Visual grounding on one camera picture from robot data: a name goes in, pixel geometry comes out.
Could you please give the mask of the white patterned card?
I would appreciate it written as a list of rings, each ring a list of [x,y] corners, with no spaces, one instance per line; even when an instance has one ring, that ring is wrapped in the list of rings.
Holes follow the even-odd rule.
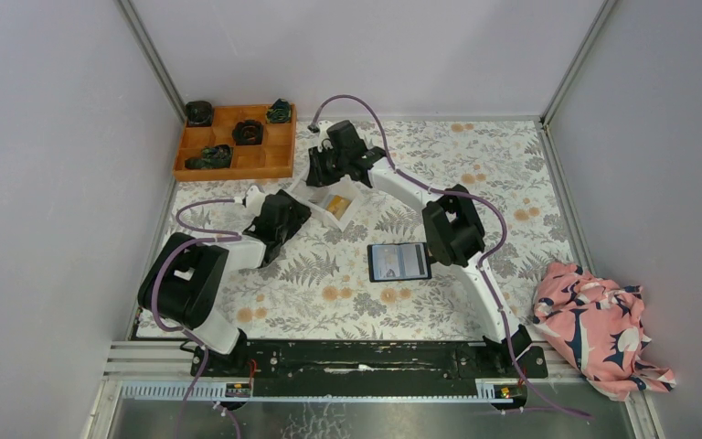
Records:
[[[382,273],[385,278],[398,279],[402,275],[402,265],[400,263],[399,249],[386,248],[383,252]]]

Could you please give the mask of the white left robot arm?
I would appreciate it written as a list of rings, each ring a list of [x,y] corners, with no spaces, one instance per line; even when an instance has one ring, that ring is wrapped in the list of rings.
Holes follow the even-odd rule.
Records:
[[[233,273],[268,266],[310,219],[311,210],[284,190],[266,194],[250,187],[232,200],[254,214],[241,232],[202,230],[201,237],[173,233],[147,272],[137,295],[164,332],[182,332],[213,351],[212,364],[227,376],[244,370],[244,333],[216,309]]]

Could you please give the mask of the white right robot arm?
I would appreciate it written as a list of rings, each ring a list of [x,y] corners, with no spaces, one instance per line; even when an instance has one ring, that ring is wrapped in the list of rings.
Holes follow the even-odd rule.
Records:
[[[349,121],[330,126],[320,144],[309,149],[308,159],[310,187],[329,187],[348,177],[418,211],[431,261],[452,269],[473,306],[478,337],[499,344],[487,353],[491,371],[509,377],[523,366],[520,347],[531,337],[502,297],[491,271],[492,252],[485,246],[484,225],[476,209],[480,198],[462,185],[439,189],[408,175],[396,167],[385,146],[368,145]]]

